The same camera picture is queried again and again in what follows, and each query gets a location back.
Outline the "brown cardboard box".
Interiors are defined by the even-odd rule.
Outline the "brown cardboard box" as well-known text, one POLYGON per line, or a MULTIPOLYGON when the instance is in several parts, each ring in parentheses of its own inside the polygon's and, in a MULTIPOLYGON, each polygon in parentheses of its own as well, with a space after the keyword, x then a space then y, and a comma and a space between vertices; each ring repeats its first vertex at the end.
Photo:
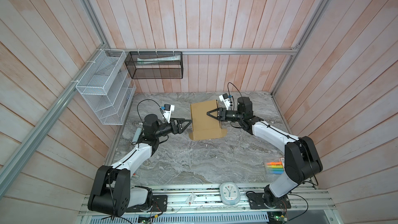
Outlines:
POLYGON ((227 135, 227 129, 221 127, 220 121, 207 115, 207 112, 218 107, 217 100, 191 104, 192 132, 189 133, 191 140, 220 139, 227 135))

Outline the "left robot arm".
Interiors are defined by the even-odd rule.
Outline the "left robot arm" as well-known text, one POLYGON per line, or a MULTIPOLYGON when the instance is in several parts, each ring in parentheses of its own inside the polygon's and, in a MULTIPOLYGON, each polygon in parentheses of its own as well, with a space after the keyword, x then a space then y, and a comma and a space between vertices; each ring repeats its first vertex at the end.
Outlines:
POLYGON ((131 208, 148 211, 153 206, 152 189, 131 186, 136 170, 157 151, 161 137, 182 134, 192 123, 190 119, 171 118, 162 122, 157 115, 144 118, 143 127, 133 139, 133 149, 110 166, 101 166, 97 172, 88 201, 88 210, 122 217, 131 208))

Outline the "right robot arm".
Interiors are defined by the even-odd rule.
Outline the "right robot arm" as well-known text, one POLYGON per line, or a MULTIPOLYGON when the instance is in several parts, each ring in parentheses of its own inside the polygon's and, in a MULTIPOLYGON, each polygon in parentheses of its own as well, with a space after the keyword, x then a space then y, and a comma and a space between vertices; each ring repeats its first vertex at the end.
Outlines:
POLYGON ((318 151, 310 137, 289 134, 255 116, 252 101, 248 97, 238 98, 236 110, 219 107, 208 111, 207 116, 222 122, 237 122, 244 131, 269 142, 283 152, 284 172, 264 188, 263 200, 268 207, 323 170, 318 151))

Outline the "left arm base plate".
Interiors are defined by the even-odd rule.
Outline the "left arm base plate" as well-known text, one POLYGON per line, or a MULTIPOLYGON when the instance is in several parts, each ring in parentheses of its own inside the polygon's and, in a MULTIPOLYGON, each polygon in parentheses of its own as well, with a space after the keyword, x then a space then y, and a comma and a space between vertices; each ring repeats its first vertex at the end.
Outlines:
POLYGON ((148 203, 129 207, 127 213, 140 213, 140 212, 165 212, 167 211, 167 195, 154 195, 148 203))

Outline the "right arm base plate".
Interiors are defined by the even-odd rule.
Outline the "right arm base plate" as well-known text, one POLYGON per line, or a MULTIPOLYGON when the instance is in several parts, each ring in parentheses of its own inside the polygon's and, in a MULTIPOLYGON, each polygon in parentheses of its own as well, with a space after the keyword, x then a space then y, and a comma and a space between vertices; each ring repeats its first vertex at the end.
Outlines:
POLYGON ((267 192, 256 193, 248 191, 245 193, 250 209, 290 209, 291 203, 287 196, 275 198, 272 194, 267 192))

